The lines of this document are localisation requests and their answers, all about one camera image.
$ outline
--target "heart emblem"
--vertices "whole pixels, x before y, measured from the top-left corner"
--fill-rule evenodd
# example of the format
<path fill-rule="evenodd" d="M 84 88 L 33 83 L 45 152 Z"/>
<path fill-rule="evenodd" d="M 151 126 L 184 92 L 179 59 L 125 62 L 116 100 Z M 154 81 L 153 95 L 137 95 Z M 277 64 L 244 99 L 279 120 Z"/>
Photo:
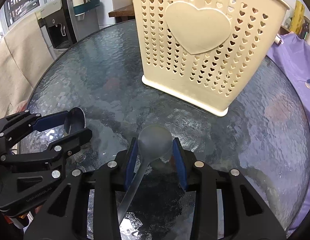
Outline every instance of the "heart emblem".
<path fill-rule="evenodd" d="M 230 21 L 221 11 L 198 9 L 183 1 L 170 4 L 166 8 L 165 19 L 175 39 L 190 54 L 212 50 L 231 34 Z"/>

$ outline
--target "purple cloth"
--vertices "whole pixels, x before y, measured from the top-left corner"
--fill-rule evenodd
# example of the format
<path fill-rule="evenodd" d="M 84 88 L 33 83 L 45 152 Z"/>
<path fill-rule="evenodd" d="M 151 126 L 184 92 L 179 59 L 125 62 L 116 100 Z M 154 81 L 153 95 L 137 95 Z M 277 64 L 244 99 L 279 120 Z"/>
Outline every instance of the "purple cloth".
<path fill-rule="evenodd" d="M 310 126 L 310 46 L 295 34 L 282 36 L 284 44 L 273 44 L 267 55 L 292 83 L 304 106 Z M 290 227 L 295 230 L 310 209 L 310 184 L 305 201 Z"/>

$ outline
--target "spoon handle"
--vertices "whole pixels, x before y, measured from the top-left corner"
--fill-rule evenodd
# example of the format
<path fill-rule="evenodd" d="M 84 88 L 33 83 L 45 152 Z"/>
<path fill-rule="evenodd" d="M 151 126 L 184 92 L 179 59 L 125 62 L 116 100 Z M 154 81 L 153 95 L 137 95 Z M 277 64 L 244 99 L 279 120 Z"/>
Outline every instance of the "spoon handle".
<path fill-rule="evenodd" d="M 138 168 L 138 171 L 136 172 L 133 181 L 131 185 L 129 186 L 128 190 L 126 191 L 126 194 L 120 203 L 117 214 L 118 214 L 118 223 L 119 225 L 122 223 L 122 220 L 135 196 L 135 193 L 138 189 L 139 184 L 141 183 L 143 176 L 145 174 L 145 171 L 148 167 L 148 162 L 142 161 L 141 165 Z"/>

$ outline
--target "bottle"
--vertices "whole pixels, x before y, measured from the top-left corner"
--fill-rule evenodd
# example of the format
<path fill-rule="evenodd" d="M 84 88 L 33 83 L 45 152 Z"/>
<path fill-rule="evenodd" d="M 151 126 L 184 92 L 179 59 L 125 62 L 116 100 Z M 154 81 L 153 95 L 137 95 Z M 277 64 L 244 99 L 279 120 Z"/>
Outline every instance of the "bottle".
<path fill-rule="evenodd" d="M 299 38 L 302 39 L 302 40 L 305 40 L 307 38 L 307 35 L 309 35 L 309 23 L 305 19 L 305 22 L 304 22 L 304 24 L 301 27 Z"/>

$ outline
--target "window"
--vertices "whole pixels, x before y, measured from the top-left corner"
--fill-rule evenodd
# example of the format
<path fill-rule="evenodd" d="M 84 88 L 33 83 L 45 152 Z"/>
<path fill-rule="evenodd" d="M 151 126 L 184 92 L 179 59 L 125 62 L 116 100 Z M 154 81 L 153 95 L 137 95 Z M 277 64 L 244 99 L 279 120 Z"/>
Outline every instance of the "window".
<path fill-rule="evenodd" d="M 39 6 L 39 0 L 6 0 L 4 11 L 7 25 L 12 25 L 37 6 Z"/>

